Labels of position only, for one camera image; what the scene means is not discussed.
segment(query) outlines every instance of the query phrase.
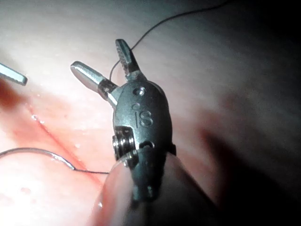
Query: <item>blood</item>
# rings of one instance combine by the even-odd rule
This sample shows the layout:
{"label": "blood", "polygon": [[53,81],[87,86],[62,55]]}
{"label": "blood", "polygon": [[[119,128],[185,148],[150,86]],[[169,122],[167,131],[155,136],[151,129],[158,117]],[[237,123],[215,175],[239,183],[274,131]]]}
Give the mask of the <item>blood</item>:
{"label": "blood", "polygon": [[[79,161],[80,158],[74,153],[75,147],[69,144],[68,138],[63,137],[60,131],[51,130],[44,124],[44,121],[40,120],[36,113],[37,110],[35,110],[36,107],[39,107],[37,105],[39,102],[32,103],[31,96],[34,95],[20,94],[14,89],[14,84],[11,86],[6,81],[0,81],[0,87],[0,123],[8,138],[16,144],[12,148],[35,147],[55,150],[56,154],[72,162],[76,168],[87,170],[86,164]],[[50,94],[43,95],[40,101],[44,104],[47,103],[51,107],[50,109],[55,111],[55,113],[48,113],[48,125],[55,124],[55,118],[59,115],[63,115],[64,118],[68,115],[66,111],[68,111],[69,105],[64,101]],[[87,177],[96,186],[102,186],[96,175],[87,173]]]}

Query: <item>metal instrument tip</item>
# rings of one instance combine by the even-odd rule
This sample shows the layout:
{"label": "metal instrument tip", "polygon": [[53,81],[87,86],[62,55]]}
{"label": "metal instrument tip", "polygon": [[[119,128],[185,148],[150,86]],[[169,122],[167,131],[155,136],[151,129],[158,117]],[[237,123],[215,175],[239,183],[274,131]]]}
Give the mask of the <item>metal instrument tip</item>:
{"label": "metal instrument tip", "polygon": [[0,63],[0,78],[10,80],[14,83],[25,86],[27,83],[27,78],[20,74],[19,72],[14,71],[13,69]]}

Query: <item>curved needle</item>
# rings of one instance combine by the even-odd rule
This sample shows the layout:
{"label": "curved needle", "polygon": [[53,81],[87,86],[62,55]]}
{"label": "curved needle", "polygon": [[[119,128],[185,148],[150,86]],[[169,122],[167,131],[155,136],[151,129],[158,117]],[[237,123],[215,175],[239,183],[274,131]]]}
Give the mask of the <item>curved needle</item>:
{"label": "curved needle", "polygon": [[83,169],[78,169],[75,166],[72,165],[71,162],[69,162],[68,160],[66,160],[65,158],[63,158],[62,156],[44,150],[44,149],[39,149],[39,148],[31,148],[31,147],[25,147],[25,148],[14,148],[14,149],[10,149],[4,152],[0,152],[0,158],[4,157],[5,155],[8,154],[13,154],[13,153],[39,153],[39,154],[45,154],[48,155],[56,160],[61,161],[62,163],[64,163],[66,166],[68,166],[71,170],[74,171],[78,171],[78,172],[84,172],[84,173],[98,173],[98,174],[109,174],[108,172],[97,172],[97,171],[89,171],[89,170],[83,170]]}

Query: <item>hole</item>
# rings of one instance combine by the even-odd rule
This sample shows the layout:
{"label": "hole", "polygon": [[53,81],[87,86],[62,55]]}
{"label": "hole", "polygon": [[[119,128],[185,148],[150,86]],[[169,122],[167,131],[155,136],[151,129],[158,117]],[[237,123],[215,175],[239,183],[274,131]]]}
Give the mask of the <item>hole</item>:
{"label": "hole", "polygon": [[135,88],[133,93],[136,96],[143,96],[145,94],[145,88],[144,87]]}
{"label": "hole", "polygon": [[151,141],[144,141],[143,143],[139,144],[139,148],[144,148],[146,146],[149,146],[151,148],[155,147],[155,145]]}

